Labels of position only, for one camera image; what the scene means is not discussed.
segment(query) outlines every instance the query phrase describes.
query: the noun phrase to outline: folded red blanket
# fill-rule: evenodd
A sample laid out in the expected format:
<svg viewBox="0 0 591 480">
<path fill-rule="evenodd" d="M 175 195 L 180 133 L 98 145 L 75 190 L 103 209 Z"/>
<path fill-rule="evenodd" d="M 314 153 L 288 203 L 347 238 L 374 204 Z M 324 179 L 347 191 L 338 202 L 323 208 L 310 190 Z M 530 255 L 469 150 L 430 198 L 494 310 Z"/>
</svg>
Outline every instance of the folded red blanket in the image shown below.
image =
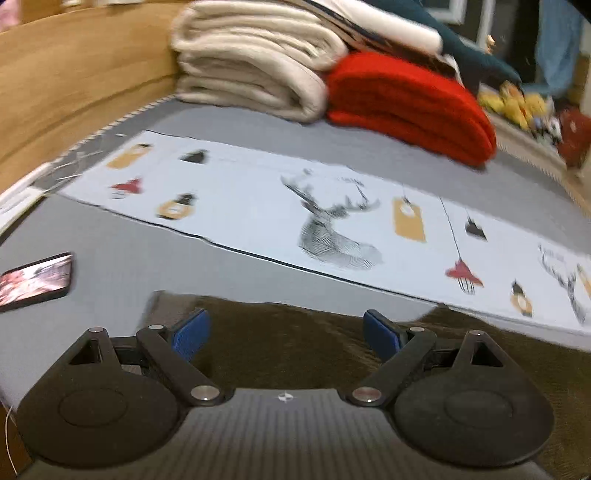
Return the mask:
<svg viewBox="0 0 591 480">
<path fill-rule="evenodd" d="M 496 151 L 495 130 L 476 99 L 455 80 L 405 60 L 363 52 L 328 77 L 329 119 L 382 132 L 480 166 Z"/>
</svg>

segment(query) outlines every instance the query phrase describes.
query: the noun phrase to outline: gray bed sheet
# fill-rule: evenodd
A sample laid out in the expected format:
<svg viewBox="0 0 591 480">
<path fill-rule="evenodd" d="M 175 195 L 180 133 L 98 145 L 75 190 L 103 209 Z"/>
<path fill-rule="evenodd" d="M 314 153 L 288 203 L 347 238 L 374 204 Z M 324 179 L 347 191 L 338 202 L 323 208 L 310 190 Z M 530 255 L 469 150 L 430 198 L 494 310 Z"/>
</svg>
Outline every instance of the gray bed sheet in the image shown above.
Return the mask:
<svg viewBox="0 0 591 480">
<path fill-rule="evenodd" d="M 325 122 L 300 125 L 243 109 L 161 103 L 80 147 L 89 165 L 143 129 L 226 142 L 354 170 L 441 195 L 591 252 L 591 222 L 562 188 L 504 153 L 475 171 L 369 131 Z M 68 163 L 74 156 L 64 159 Z M 64 174 L 72 167 L 64 168 Z M 49 186 L 48 181 L 40 182 Z M 91 326 L 132 335 L 154 290 L 237 301 L 288 303 L 362 315 L 377 309 L 413 320 L 433 303 L 354 285 L 122 218 L 55 194 L 0 245 L 0 269 L 65 251 L 76 254 L 71 293 L 0 315 L 0 393 L 17 406 L 46 369 Z M 484 317 L 497 326 L 591 350 L 591 337 Z"/>
</svg>

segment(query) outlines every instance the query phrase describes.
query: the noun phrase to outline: pink cloth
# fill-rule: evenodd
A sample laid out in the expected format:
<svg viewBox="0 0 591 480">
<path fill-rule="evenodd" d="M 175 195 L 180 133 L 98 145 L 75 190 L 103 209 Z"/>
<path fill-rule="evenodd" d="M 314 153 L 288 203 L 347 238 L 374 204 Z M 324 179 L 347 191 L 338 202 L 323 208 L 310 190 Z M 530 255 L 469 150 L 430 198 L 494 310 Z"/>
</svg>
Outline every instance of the pink cloth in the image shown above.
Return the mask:
<svg viewBox="0 0 591 480">
<path fill-rule="evenodd" d="M 21 22 L 20 0 L 5 0 L 0 5 L 0 32 L 16 27 Z"/>
</svg>

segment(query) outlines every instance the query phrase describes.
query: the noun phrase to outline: brown blanket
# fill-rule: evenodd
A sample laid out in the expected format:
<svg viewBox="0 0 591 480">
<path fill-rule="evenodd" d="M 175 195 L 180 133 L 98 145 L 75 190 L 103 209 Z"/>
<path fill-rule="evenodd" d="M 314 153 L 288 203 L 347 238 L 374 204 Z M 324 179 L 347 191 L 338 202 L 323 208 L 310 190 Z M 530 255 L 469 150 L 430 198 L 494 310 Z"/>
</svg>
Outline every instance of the brown blanket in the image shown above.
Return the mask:
<svg viewBox="0 0 591 480">
<path fill-rule="evenodd" d="M 288 305 L 157 293 L 142 326 L 171 325 L 196 308 L 209 311 L 212 332 L 193 364 L 224 387 L 345 388 L 381 364 L 363 340 L 360 318 Z M 557 480 L 590 474 L 591 353 L 499 330 L 445 307 L 413 325 L 447 338 L 461 339 L 471 329 L 491 335 L 554 408 L 555 430 L 538 463 Z"/>
</svg>

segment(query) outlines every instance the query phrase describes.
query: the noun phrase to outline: blue gripper pad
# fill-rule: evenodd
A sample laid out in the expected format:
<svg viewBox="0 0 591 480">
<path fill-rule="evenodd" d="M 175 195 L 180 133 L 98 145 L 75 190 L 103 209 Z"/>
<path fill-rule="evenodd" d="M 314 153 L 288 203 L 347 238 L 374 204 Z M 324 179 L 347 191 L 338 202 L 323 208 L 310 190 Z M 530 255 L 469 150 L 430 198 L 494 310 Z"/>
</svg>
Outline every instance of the blue gripper pad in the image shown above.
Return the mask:
<svg viewBox="0 0 591 480">
<path fill-rule="evenodd" d="M 397 330 L 399 329 L 377 310 L 368 310 L 363 316 L 365 342 L 382 362 L 398 353 L 406 343 Z"/>
<path fill-rule="evenodd" d="M 190 362 L 199 349 L 205 345 L 211 332 L 211 320 L 207 310 L 199 310 L 178 329 L 173 330 L 173 350 Z"/>
</svg>

